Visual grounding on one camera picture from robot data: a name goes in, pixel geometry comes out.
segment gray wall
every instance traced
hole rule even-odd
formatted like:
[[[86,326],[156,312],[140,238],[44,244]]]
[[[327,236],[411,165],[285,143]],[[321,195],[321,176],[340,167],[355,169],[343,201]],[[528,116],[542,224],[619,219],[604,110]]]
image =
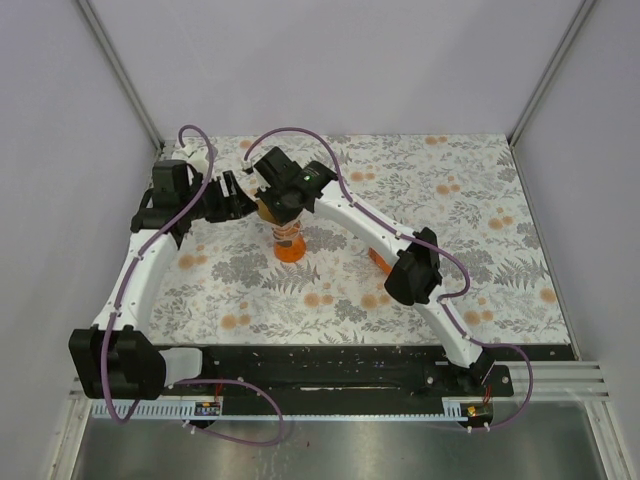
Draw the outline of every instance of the gray wall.
[[[33,480],[153,152],[71,1],[4,2],[0,58],[0,478]]]
[[[94,0],[165,137],[509,132],[579,0]]]
[[[579,344],[602,362],[636,463],[639,22],[638,0],[600,2],[517,149]]]

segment floor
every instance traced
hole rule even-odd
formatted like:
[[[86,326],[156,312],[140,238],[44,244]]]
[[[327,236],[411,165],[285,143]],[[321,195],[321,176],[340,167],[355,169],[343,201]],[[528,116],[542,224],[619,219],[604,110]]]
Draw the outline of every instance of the floor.
[[[498,406],[503,415],[515,408]],[[215,424],[266,438],[268,423]],[[91,479],[605,479],[579,404],[537,403],[509,428],[468,435],[418,422],[306,422],[277,447],[190,435],[180,424],[90,419],[73,478]]]
[[[212,138],[216,169],[240,170],[253,137]],[[503,135],[331,136],[350,187],[397,221],[429,226],[439,245],[469,268],[470,292],[455,302],[487,342],[568,344],[569,336],[533,220]],[[189,142],[196,157],[204,144]],[[315,140],[268,139],[294,160],[328,162]],[[171,152],[186,158],[184,151]],[[195,222],[164,276],[146,332],[156,344],[437,344],[422,317],[392,300],[364,243],[305,212],[307,253],[295,264],[273,254],[257,215]],[[443,260],[447,289],[462,276]]]

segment wire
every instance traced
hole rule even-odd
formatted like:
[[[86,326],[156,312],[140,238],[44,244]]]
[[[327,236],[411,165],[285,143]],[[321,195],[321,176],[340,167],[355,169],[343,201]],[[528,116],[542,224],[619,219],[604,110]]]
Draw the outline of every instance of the wire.
[[[180,142],[180,145],[183,148],[185,147],[185,143],[182,137],[185,130],[196,131],[198,135],[200,135],[204,140],[208,150],[209,168],[207,169],[207,173],[204,177],[202,185],[200,185],[200,188],[198,189],[196,194],[193,196],[193,198],[189,201],[189,203],[187,203],[187,205],[182,210],[180,210],[171,220],[169,220],[160,230],[158,230],[155,234],[153,234],[151,238],[149,238],[149,240],[147,240],[142,245],[142,247],[140,247],[140,249],[138,250],[138,256],[135,257],[133,260],[131,260],[129,267],[127,268],[124,276],[122,277],[122,282],[120,283],[120,287],[118,287],[118,291],[116,292],[116,298],[114,299],[114,302],[113,302],[114,304],[113,307],[115,310],[111,312],[111,314],[109,315],[109,322],[107,323],[107,328],[105,329],[104,337],[102,339],[102,346],[100,348],[100,381],[102,383],[102,394],[104,396],[104,401],[107,406],[109,416],[116,423],[119,423],[119,424],[127,423],[131,419],[131,416],[135,412],[135,409],[139,403],[139,400],[136,400],[135,402],[133,402],[131,407],[129,407],[129,410],[127,411],[126,415],[121,418],[118,415],[118,412],[116,412],[115,406],[113,405],[113,397],[111,396],[111,387],[109,385],[109,370],[108,370],[108,361],[107,361],[108,354],[109,354],[109,342],[111,340],[111,334],[113,333],[113,327],[115,326],[116,319],[121,315],[120,307],[122,306],[122,299],[127,290],[127,286],[131,281],[133,272],[136,266],[138,265],[138,263],[140,262],[140,260],[144,258],[145,252],[149,249],[149,247],[151,247],[151,245],[153,245],[153,243],[158,238],[160,238],[161,235],[165,234],[167,231],[169,231],[171,227],[173,227],[178,221],[180,221],[180,219],[184,217],[189,210],[191,210],[191,208],[198,202],[198,200],[200,200],[200,197],[202,197],[204,191],[207,188],[207,185],[209,184],[209,181],[211,180],[211,177],[213,176],[213,162],[218,154],[218,151],[211,144],[211,141],[209,140],[209,137],[207,137],[206,133],[204,133],[204,131],[202,131],[199,127],[196,127],[195,125],[185,125],[178,132],[178,141]]]
[[[331,160],[333,161],[333,166],[336,169],[336,174],[338,175],[338,183],[340,184],[340,190],[342,191],[342,194],[344,195],[344,197],[349,201],[349,203],[352,204],[358,210],[360,210],[368,218],[370,218],[371,220],[376,222],[378,225],[380,225],[382,228],[384,228],[385,230],[390,232],[391,234],[397,235],[398,233],[400,233],[400,232],[397,232],[396,229],[393,226],[389,225],[384,220],[378,218],[375,214],[373,214],[372,212],[367,210],[365,207],[363,207],[362,205],[360,205],[357,201],[355,201],[353,199],[353,196],[351,195],[351,193],[349,193],[349,190],[347,189],[347,185],[346,185],[346,183],[344,181],[344,176],[342,175],[342,170],[340,169],[340,162],[338,161],[338,157],[336,156],[335,152],[333,151],[331,146],[325,141],[324,138],[322,138],[317,133],[312,132],[311,130],[307,130],[306,128],[300,128],[300,127],[282,127],[282,128],[276,128],[274,130],[270,130],[267,133],[265,133],[265,134],[261,135],[260,137],[258,137],[258,139],[255,140],[251,144],[251,146],[247,149],[247,151],[244,154],[245,162],[248,161],[249,155],[254,150],[254,148],[256,146],[258,146],[262,141],[264,141],[266,138],[268,138],[268,137],[270,137],[272,135],[275,135],[277,133],[284,133],[284,132],[303,133],[305,135],[309,135],[310,137],[315,138],[318,142],[320,142],[320,144],[329,153],[329,157],[331,157]],[[449,252],[447,252],[445,250],[442,250],[441,248],[439,248],[439,247],[437,247],[435,245],[427,243],[424,240],[420,240],[419,238],[412,237],[411,235],[406,235],[404,233],[401,233],[398,236],[400,238],[402,238],[403,240],[407,240],[409,242],[417,243],[418,245],[426,247],[429,250],[432,250],[432,251],[442,255],[446,259],[448,259],[451,262],[453,262],[456,265],[456,267],[458,267],[458,269],[460,269],[460,271],[462,272],[462,276],[464,277],[464,287],[462,288],[462,290],[460,290],[458,292],[453,292],[453,293],[445,293],[443,295],[440,295],[438,297],[438,299],[437,299],[438,303],[440,303],[442,305],[445,313],[449,317],[449,320],[451,320],[451,323],[456,328],[456,330],[458,330],[460,335],[462,335],[463,338],[467,339],[469,342],[473,343],[474,345],[478,345],[479,347],[488,348],[488,349],[505,348],[505,347],[506,348],[510,348],[510,349],[516,351],[522,357],[522,359],[524,360],[525,364],[527,365],[527,370],[529,372],[529,387],[527,389],[527,394],[525,396],[525,399],[524,399],[522,405],[520,405],[520,408],[518,408],[516,413],[514,413],[511,417],[509,417],[508,419],[503,420],[501,422],[498,422],[495,425],[492,425],[491,428],[495,429],[495,428],[501,428],[501,427],[505,427],[505,426],[509,425],[516,418],[518,418],[522,414],[522,412],[524,412],[525,408],[529,404],[529,401],[531,400],[531,395],[533,394],[533,368],[531,367],[531,361],[529,360],[529,357],[517,345],[512,345],[512,344],[509,344],[509,343],[493,343],[493,344],[492,343],[485,343],[485,342],[481,342],[480,340],[476,340],[474,338],[471,338],[469,336],[469,334],[464,330],[464,328],[462,328],[460,323],[458,323],[458,321],[456,320],[455,316],[453,315],[451,310],[449,310],[449,307],[445,303],[446,299],[461,297],[462,295],[464,295],[465,293],[467,293],[469,291],[469,288],[471,287],[471,277],[469,276],[469,271],[466,269],[466,267],[462,264],[462,262],[460,260],[458,260],[456,257],[451,255]]]
[[[278,416],[278,434],[272,438],[271,440],[267,440],[264,442],[254,442],[252,440],[244,440],[242,438],[231,437],[229,435],[225,435],[223,433],[214,432],[211,430],[205,430],[203,428],[193,427],[201,433],[205,433],[212,437],[221,438],[222,440],[228,440],[229,442],[239,443],[240,445],[247,445],[249,447],[270,447],[273,445],[277,445],[284,438],[284,417],[282,416],[282,411],[276,401],[271,398],[264,390],[252,385],[251,383],[242,382],[240,380],[223,380],[223,379],[213,379],[213,378],[192,378],[189,380],[181,380],[176,382],[176,385],[199,385],[199,384],[214,384],[214,385],[239,385],[241,387],[248,388],[253,390],[258,395],[265,398],[269,404],[273,407]]]

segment reflective floor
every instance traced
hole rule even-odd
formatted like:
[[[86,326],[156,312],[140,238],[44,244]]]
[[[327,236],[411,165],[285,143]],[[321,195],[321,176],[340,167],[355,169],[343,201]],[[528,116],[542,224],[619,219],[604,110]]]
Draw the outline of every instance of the reflective floor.
[[[511,408],[498,407],[507,414]],[[180,424],[91,419],[74,479],[605,479],[578,404],[533,404],[512,426],[468,435],[416,422],[301,422],[285,442],[251,448]],[[266,439],[269,423],[218,424]]]

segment floral tablecloth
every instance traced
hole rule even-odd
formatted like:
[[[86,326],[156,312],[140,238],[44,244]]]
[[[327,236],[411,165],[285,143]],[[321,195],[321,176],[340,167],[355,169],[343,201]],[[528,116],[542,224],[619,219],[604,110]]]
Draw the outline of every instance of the floral tablecloth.
[[[232,169],[255,193],[240,159],[254,137],[212,138],[216,170]],[[489,342],[569,343],[516,169],[503,135],[329,136],[351,188],[395,220],[429,226],[469,268],[470,292],[454,301],[473,334]],[[201,140],[190,138],[195,155]],[[312,138],[271,137],[305,164],[328,155]],[[186,158],[170,148],[165,157]],[[305,212],[307,253],[295,264],[273,254],[257,215],[194,223],[163,278],[148,336],[157,344],[437,344],[424,319],[390,298],[385,274],[347,230]],[[445,286],[462,275],[442,260]]]

